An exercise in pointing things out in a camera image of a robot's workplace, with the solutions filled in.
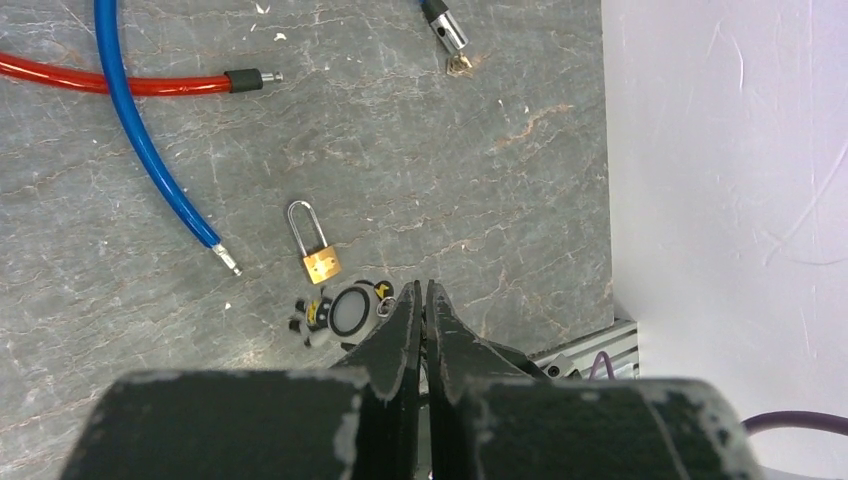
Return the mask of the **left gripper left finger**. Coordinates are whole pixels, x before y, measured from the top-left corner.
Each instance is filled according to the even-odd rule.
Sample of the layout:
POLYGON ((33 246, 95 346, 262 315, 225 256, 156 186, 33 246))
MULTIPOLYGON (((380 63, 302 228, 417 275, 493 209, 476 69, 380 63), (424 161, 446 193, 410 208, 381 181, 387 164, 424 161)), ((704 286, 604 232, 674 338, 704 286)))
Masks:
POLYGON ((147 370, 98 401, 65 479, 411 479, 422 293, 327 369, 147 370))

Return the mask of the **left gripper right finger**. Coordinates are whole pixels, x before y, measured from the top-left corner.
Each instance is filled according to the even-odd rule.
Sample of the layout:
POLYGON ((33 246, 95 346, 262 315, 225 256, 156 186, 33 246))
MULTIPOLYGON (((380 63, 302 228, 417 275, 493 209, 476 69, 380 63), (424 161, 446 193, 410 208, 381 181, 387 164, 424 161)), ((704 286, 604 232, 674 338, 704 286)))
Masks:
POLYGON ((691 379, 544 380, 425 301, 437 479, 758 479, 729 403, 691 379))

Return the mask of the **small black key bunch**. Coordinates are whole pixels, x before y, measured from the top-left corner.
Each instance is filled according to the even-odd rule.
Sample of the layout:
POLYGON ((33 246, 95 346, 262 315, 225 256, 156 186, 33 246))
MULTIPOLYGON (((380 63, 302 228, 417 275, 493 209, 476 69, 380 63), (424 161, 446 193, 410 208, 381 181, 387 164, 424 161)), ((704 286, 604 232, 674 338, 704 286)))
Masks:
POLYGON ((388 280, 357 280, 330 293, 322 287, 318 297, 296 301, 288 329, 306 348, 334 343, 349 351, 388 318, 395 303, 388 280))

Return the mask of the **red cable lock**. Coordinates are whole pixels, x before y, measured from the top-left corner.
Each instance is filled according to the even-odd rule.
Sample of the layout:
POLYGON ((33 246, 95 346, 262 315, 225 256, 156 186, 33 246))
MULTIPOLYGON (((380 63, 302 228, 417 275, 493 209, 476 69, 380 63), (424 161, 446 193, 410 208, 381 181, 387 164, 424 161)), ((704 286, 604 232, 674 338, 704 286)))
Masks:
MULTIPOLYGON (((67 90, 104 95, 109 93, 103 74, 39 63, 7 53, 1 53, 1 74, 67 90)), ((258 91, 283 79, 281 72, 238 69, 215 76, 129 77, 128 85, 134 96, 176 97, 258 91)))

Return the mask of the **blue cable lock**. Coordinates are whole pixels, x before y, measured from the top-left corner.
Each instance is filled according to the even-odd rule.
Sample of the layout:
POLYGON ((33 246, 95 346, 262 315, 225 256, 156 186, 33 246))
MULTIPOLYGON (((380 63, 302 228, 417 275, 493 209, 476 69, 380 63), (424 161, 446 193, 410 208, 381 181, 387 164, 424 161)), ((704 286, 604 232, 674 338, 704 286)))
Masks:
POLYGON ((117 3, 113 0, 95 0, 93 14, 97 51, 108 94, 138 159, 162 198, 184 226, 228 270, 240 276, 243 270, 174 180, 142 121, 125 72, 118 33, 117 3))

